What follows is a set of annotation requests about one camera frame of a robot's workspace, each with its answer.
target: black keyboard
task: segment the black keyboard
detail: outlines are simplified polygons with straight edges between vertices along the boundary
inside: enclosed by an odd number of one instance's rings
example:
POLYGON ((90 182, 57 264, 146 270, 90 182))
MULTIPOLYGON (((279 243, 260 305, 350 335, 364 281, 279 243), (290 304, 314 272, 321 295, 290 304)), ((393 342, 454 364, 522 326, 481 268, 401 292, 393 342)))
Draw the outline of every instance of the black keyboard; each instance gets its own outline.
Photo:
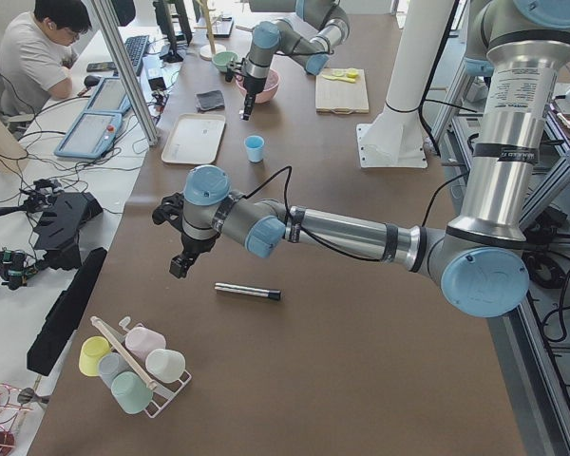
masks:
MULTIPOLYGON (((129 54, 131 65, 133 65, 137 76, 142 74, 142 57, 145 54, 145 49, 148 47, 149 41, 149 35, 131 36, 124 41, 124 48, 126 49, 126 53, 129 54)), ((118 76, 118 70, 114 71, 114 76, 118 76)))

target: white tray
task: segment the white tray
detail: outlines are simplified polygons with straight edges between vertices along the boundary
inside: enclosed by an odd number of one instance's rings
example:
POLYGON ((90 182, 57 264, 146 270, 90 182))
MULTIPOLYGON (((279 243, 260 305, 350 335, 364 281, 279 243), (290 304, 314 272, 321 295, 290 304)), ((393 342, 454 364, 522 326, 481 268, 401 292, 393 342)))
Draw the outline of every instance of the white tray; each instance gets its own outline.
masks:
POLYGON ((162 150, 165 163, 207 164, 216 159, 226 118, 219 114, 181 114, 162 150))

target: computer mouse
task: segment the computer mouse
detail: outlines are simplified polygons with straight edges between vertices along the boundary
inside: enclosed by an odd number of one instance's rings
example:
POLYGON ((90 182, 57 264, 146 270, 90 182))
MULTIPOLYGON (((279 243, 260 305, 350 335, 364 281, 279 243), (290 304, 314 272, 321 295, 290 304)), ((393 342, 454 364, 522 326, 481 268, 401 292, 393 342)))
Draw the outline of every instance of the computer mouse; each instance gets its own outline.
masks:
POLYGON ((94 87, 96 86, 102 78, 100 76, 95 76, 94 74, 89 74, 85 77, 85 87, 94 87))

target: man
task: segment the man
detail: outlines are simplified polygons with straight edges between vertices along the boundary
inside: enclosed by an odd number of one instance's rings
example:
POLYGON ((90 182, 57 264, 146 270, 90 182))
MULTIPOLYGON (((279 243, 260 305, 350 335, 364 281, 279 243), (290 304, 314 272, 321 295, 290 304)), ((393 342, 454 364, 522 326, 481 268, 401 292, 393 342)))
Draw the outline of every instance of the man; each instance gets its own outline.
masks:
POLYGON ((33 114, 50 97, 69 97, 69 69, 78 58, 71 45, 89 29, 81 0, 36 0, 34 12, 14 18, 0 45, 3 110, 33 114))

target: smartphone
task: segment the smartphone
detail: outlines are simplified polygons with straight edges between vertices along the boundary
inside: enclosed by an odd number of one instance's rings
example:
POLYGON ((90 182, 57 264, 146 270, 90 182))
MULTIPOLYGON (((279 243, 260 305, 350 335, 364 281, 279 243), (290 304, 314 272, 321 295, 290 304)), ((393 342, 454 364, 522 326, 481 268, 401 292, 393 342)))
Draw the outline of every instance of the smartphone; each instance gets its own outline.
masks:
POLYGON ((116 64, 114 62, 95 62, 86 66, 87 73, 93 71, 113 71, 115 69, 116 64))

